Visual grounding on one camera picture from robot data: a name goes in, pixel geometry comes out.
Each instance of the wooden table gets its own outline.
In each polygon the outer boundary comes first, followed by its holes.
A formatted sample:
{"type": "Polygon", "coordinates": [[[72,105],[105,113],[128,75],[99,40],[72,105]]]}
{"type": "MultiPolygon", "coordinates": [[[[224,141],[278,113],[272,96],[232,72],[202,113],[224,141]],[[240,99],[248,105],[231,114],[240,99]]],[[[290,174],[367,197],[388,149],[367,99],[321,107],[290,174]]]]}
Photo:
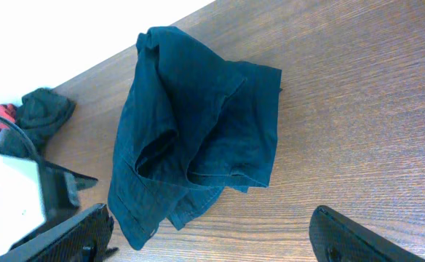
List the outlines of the wooden table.
{"type": "MultiPolygon", "coordinates": [[[[181,231],[163,221],[140,252],[116,224],[114,261],[315,261],[317,205],[425,258],[425,1],[217,1],[175,25],[283,70],[271,185],[225,190],[181,231]]],[[[130,47],[56,88],[78,106],[46,155],[100,179],[84,208],[107,202],[136,62],[130,47]]]]}

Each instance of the dark green cloth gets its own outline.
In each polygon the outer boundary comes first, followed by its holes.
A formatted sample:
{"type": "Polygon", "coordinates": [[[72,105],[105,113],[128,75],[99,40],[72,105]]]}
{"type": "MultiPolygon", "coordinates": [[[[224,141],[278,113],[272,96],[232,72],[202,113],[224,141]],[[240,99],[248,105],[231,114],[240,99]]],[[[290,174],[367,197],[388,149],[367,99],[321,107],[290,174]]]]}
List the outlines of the dark green cloth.
{"type": "MultiPolygon", "coordinates": [[[[75,103],[48,88],[39,88],[22,98],[15,124],[25,132],[42,154],[46,142],[71,117],[75,103]]],[[[9,132],[0,144],[0,153],[25,158],[28,151],[16,132],[9,132]]]]}
{"type": "Polygon", "coordinates": [[[224,187],[269,185],[281,71],[225,61],[175,27],[151,28],[136,47],[108,205],[139,250],[163,219],[183,228],[224,187]]]}

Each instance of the white wall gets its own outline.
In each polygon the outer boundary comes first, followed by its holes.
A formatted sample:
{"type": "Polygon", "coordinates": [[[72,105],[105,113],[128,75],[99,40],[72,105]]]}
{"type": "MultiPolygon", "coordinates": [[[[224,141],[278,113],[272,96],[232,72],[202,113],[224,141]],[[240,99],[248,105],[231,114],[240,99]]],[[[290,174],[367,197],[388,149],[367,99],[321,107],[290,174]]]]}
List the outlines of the white wall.
{"type": "Polygon", "coordinates": [[[0,1],[0,103],[20,103],[213,0],[0,1]]]}

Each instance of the red cloth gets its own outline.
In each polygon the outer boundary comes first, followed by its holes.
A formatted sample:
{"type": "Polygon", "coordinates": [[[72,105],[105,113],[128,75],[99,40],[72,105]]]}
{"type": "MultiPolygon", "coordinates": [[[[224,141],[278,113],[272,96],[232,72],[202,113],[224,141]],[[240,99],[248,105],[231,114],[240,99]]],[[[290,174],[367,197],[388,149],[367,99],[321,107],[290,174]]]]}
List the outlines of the red cloth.
{"type": "MultiPolygon", "coordinates": [[[[15,112],[16,112],[15,106],[12,104],[0,105],[0,116],[11,121],[12,123],[15,123],[15,112]]],[[[0,122],[0,131],[2,129],[8,129],[8,128],[9,128],[8,126],[0,122]]]]}

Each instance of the jeans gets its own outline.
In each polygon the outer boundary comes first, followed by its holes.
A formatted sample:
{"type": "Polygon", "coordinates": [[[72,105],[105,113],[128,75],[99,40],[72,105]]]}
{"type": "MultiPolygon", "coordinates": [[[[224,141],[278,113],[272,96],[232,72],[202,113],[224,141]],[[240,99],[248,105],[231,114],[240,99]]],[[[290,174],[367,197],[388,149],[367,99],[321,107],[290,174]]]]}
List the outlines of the jeans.
{"type": "Polygon", "coordinates": [[[151,28],[136,47],[108,206],[139,250],[163,219],[180,230],[224,187],[269,185],[281,71],[225,61],[176,27],[151,28]]]}

